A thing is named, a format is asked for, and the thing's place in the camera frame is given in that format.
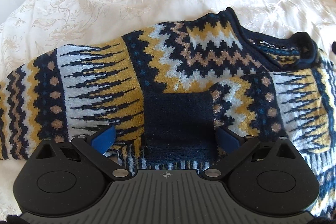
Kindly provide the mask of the navy yellow patterned knit sweater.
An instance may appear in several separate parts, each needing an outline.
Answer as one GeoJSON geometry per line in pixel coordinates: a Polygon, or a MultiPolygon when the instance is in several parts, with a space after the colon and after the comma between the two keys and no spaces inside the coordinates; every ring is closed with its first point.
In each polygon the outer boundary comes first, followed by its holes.
{"type": "Polygon", "coordinates": [[[335,218],[335,65],[305,32],[253,32],[229,8],[65,45],[1,81],[3,160],[106,126],[107,155],[131,172],[205,170],[228,154],[219,128],[287,137],[319,182],[313,214],[335,218]]]}

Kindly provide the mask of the white floral bedspread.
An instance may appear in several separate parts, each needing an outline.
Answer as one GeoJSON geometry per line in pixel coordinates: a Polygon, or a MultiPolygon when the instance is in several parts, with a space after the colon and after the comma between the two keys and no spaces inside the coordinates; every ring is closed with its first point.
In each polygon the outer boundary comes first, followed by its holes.
{"type": "MultiPolygon", "coordinates": [[[[1,25],[1,81],[65,45],[94,46],[163,22],[234,10],[247,30],[288,39],[307,33],[334,63],[335,0],[25,0],[1,25]]],[[[11,192],[26,160],[1,159],[1,217],[20,212],[11,192]]]]}

